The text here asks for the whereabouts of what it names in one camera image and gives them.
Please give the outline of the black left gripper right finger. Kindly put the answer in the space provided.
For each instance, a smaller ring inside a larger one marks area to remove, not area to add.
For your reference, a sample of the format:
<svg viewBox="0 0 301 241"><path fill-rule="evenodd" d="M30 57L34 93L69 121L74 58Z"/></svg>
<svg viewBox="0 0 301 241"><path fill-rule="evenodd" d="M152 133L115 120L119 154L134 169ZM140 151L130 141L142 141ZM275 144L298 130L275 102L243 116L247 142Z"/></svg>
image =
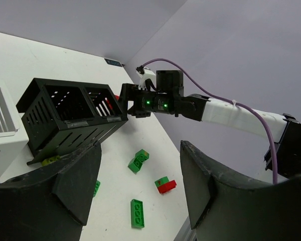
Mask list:
<svg viewBox="0 0 301 241"><path fill-rule="evenodd" d="M180 163L198 240L301 240L301 176L275 185L253 179L188 141Z"/></svg>

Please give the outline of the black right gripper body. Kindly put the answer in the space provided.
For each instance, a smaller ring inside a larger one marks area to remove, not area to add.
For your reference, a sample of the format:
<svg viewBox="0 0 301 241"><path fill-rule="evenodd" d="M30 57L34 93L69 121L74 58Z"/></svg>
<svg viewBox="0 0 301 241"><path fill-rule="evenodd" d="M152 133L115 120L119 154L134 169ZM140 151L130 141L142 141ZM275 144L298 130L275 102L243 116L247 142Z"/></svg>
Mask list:
<svg viewBox="0 0 301 241"><path fill-rule="evenodd" d="M157 70L150 91L140 90L138 84L124 83L118 103L126 114L136 118L149 117L152 112L179 116L184 97L184 78L181 70Z"/></svg>

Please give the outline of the red and green lego stack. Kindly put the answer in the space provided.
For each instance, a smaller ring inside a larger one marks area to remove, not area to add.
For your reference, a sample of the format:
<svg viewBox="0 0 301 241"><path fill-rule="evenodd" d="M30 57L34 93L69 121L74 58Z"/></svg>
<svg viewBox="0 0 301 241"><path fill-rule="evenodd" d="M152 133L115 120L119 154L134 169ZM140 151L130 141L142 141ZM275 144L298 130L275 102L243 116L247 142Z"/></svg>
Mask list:
<svg viewBox="0 0 301 241"><path fill-rule="evenodd" d="M155 181L155 186L160 194L165 194L174 188L176 188L177 183L175 180L169 180L167 176L162 177Z"/></svg>

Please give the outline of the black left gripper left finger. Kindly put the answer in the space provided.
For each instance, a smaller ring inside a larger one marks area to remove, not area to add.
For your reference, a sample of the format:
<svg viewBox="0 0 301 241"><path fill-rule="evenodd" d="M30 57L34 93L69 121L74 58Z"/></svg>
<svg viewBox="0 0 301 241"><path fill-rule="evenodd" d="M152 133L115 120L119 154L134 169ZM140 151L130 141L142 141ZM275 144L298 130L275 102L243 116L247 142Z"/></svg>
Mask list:
<svg viewBox="0 0 301 241"><path fill-rule="evenodd" d="M80 240L101 155L96 142L0 183L0 240Z"/></svg>

